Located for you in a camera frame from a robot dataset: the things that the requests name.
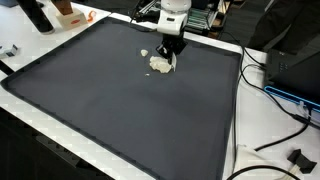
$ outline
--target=white table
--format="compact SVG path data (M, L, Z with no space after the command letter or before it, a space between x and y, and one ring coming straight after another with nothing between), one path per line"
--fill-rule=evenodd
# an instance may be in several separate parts
M0 44L16 44L20 48L17 56L3 60L3 62L13 70L22 68L87 28L86 26L82 26L71 31L64 31L54 17L56 13L54 6L48 3L48 1L43 2L46 4L44 12L56 29L54 34L48 36L41 35L19 7L9 9L0 6ZM95 22L110 14L106 11L78 4L73 4L73 6L79 8L86 15L91 10L95 10L97 12ZM112 14L111 17L124 21L130 20L129 17L120 14ZM151 23L142 23L142 25L151 28L156 27L155 24ZM234 52L242 52L241 48L236 45L191 33L185 33L185 38ZM265 62L265 53L253 50L248 51L260 62ZM245 56L244 65L251 63L253 62ZM262 73L259 73L257 70L248 69L245 74L254 84L262 85ZM6 75L0 72L0 80L5 77ZM280 102L289 111L297 112L294 104L283 100L280 100ZM2 87L0 87L0 106L114 179L153 179L78 132L9 94ZM302 126L299 122L292 120L282 113L277 106L262 93L252 89L243 82L240 83L239 87L237 108L236 130L238 144L257 147L287 136ZM225 162L225 178L231 174L233 167L232 142L231 131ZM320 162L320 132L313 128L308 128L307 131L299 137L261 151L261 154L266 159L276 162L276 165L288 169L291 164L286 158L288 153L294 148L301 148L308 158ZM320 166L314 169L312 175L299 176L306 180L319 179Z

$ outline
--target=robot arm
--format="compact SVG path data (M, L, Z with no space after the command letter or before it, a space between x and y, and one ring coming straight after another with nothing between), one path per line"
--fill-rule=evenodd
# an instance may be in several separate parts
M187 43L183 40L188 21L191 0L161 0L161 12L157 31L163 34L157 51L171 64L173 54L178 55Z

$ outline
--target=black work surface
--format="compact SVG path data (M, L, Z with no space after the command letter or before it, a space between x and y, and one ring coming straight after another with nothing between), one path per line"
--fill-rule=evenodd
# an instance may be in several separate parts
M161 34L101 22L2 86L155 178L220 180L240 55L189 41L161 74L148 63Z

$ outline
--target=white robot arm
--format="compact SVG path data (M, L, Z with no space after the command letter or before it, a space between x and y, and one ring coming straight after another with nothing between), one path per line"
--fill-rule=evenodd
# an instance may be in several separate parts
M163 34L163 41L157 51L168 59L170 64L173 54L180 54L187 45L183 34L190 7L191 0L161 0L157 31Z

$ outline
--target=black mat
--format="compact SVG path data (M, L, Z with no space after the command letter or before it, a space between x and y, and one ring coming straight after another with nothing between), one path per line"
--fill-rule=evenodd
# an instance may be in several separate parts
M240 55L189 41L160 74L148 61L161 40L108 18L2 86L155 178L220 180Z

